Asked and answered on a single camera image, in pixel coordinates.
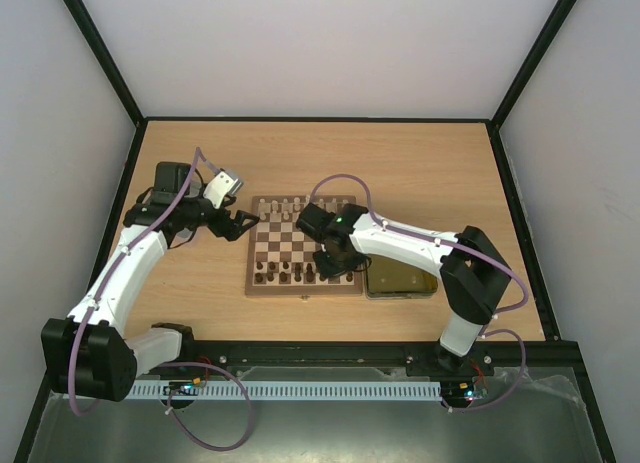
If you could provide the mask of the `wooden chess board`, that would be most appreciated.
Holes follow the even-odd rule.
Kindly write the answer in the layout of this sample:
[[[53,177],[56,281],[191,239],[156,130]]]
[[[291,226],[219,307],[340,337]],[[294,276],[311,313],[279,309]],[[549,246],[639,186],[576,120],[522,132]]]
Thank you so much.
[[[295,226],[301,213],[293,211],[294,198],[301,199],[302,209],[309,198],[301,195],[259,195],[252,199],[252,212],[260,222],[249,232],[245,280],[248,297],[298,297],[357,295],[363,292],[363,276],[349,272],[337,278],[322,277],[313,260],[321,249]],[[294,265],[302,263],[303,281],[293,280]],[[315,267],[314,284],[305,282],[306,265]]]

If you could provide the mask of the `dark queen piece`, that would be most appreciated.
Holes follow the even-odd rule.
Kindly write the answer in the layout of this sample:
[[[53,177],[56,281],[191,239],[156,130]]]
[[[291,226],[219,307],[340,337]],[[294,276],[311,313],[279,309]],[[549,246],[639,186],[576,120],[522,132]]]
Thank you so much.
[[[295,283],[301,283],[303,281],[303,270],[304,266],[302,263],[296,263],[294,265],[293,280]]]

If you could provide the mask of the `dark king piece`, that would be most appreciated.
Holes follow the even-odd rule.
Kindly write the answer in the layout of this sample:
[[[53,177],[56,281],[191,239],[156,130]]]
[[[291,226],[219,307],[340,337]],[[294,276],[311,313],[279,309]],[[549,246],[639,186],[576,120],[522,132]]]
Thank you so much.
[[[308,284],[314,284],[316,281],[316,271],[313,264],[308,263],[305,270],[305,282]]]

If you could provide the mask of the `gold tin with pieces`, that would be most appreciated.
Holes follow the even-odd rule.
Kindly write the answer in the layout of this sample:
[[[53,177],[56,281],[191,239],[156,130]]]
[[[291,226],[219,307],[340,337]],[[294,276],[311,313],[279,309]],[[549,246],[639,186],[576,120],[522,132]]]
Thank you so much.
[[[369,299],[424,299],[438,290],[437,278],[424,270],[383,256],[370,258],[365,276]]]

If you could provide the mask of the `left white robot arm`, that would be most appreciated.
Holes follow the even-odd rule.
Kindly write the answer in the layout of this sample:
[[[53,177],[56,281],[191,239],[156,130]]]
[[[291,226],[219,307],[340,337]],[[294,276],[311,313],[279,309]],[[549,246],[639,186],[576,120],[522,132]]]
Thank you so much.
[[[153,185],[125,213],[117,246],[87,294],[41,331],[53,391],[118,402],[137,377],[192,358],[190,327],[159,323],[126,338],[127,320],[151,270],[181,233],[206,228],[235,241],[258,223],[257,216],[230,209],[243,184],[230,170],[218,169],[205,181],[194,164],[157,164]]]

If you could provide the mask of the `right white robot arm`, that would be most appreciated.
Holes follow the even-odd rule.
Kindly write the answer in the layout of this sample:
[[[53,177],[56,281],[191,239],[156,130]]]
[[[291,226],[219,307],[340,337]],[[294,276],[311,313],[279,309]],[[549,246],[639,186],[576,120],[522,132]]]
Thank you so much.
[[[313,258],[326,278],[354,270],[371,256],[435,276],[451,309],[436,362],[450,375],[470,364],[470,349],[513,278],[491,241],[471,226],[461,233],[437,232],[383,218],[357,204],[334,213],[310,203],[297,218],[296,228],[321,246]]]

